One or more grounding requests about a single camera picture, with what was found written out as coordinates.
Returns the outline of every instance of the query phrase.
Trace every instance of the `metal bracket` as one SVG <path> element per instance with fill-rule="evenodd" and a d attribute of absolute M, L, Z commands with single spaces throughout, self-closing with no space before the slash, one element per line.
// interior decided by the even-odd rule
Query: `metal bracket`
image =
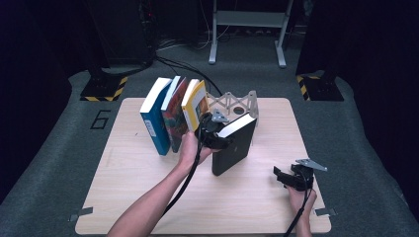
<path fill-rule="evenodd" d="M 228 118 L 225 117 L 220 111 L 219 109 L 215 108 L 213 109 L 212 112 L 212 121 L 214 122 L 228 122 Z"/>
<path fill-rule="evenodd" d="M 309 168 L 313 168 L 316 170 L 320 170 L 320 171 L 327 171 L 327 167 L 321 166 L 319 164 L 317 164 L 316 162 L 314 162 L 311 159 L 301 159 L 301 160 L 295 160 L 296 163 L 301 164 L 305 167 L 309 167 Z"/>
<path fill-rule="evenodd" d="M 317 216 L 320 216 L 320 215 L 332 216 L 332 215 L 338 214 L 338 212 L 336 212 L 334 208 L 330 208 L 330 209 L 320 208 L 320 209 L 316 209 L 314 212 Z"/>
<path fill-rule="evenodd" d="M 222 106 L 224 109 L 226 109 L 228 116 L 231 113 L 231 109 L 234 109 L 234 107 L 236 106 L 241 106 L 245 110 L 246 113 L 249 113 L 249 115 L 252 118 L 255 118 L 255 119 L 259 118 L 259 109 L 258 109 L 256 91 L 250 91 L 245 97 L 242 97 L 242 98 L 236 98 L 230 92 L 226 92 L 224 95 L 222 95 L 219 98 L 214 97 L 210 93 L 207 93 L 207 96 L 209 98 L 210 108 L 212 108 L 215 105 Z"/>
<path fill-rule="evenodd" d="M 80 209 L 77 214 L 71 214 L 68 218 L 69 222 L 76 221 L 79 216 L 93 213 L 93 206 Z"/>

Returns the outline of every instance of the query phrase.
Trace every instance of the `forearm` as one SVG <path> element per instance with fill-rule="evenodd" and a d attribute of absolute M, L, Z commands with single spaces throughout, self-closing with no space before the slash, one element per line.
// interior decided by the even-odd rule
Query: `forearm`
<path fill-rule="evenodd" d="M 311 237 L 309 216 L 303 215 L 295 227 L 296 237 Z"/>
<path fill-rule="evenodd" d="M 147 236 L 163 215 L 188 169 L 176 166 L 159 184 L 134 202 L 111 228 L 108 236 Z"/>

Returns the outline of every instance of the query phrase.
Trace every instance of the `white label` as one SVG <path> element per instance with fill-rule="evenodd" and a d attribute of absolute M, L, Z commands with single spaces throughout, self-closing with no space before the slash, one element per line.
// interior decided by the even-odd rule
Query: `white label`
<path fill-rule="evenodd" d="M 151 136 L 156 136 L 156 132 L 154 131 L 153 124 L 151 124 L 151 121 L 150 120 L 145 120 L 144 123 L 145 123 L 145 126 L 147 127 L 147 130 L 150 133 L 150 135 Z"/>
<path fill-rule="evenodd" d="M 192 125 L 191 125 L 191 121 L 189 119 L 188 111 L 183 111 L 183 112 L 184 112 L 184 115 L 185 115 L 186 124 L 188 125 L 188 130 L 191 131 L 192 130 Z"/>

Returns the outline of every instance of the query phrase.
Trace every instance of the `book cover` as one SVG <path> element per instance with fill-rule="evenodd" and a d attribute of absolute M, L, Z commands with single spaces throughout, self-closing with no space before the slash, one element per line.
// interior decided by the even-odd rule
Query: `book cover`
<path fill-rule="evenodd" d="M 169 151 L 170 139 L 160 109 L 171 82 L 169 78 L 157 78 L 139 110 L 157 152 L 162 156 Z"/>
<path fill-rule="evenodd" d="M 227 148 L 212 153 L 212 173 L 221 175 L 247 156 L 256 127 L 256 118 L 245 114 L 229 123 L 219 133 L 219 137 L 232 137 Z"/>
<path fill-rule="evenodd" d="M 182 100 L 188 88 L 188 79 L 175 77 L 171 87 L 176 85 L 175 89 L 169 88 L 166 99 L 161 107 L 161 113 L 166 125 L 167 134 L 171 142 L 172 151 L 177 153 L 182 143 L 182 135 L 188 130 L 185 115 L 182 110 Z"/>
<path fill-rule="evenodd" d="M 201 115 L 210 110 L 205 81 L 200 82 L 198 79 L 191 80 L 182 101 L 182 110 L 185 115 L 188 130 L 195 131 L 200 124 Z"/>

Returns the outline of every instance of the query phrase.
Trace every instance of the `black speaker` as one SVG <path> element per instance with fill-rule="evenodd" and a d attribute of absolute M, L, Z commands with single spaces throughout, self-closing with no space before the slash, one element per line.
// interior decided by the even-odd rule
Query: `black speaker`
<path fill-rule="evenodd" d="M 149 0 L 85 0 L 109 64 L 143 65 L 155 55 Z"/>

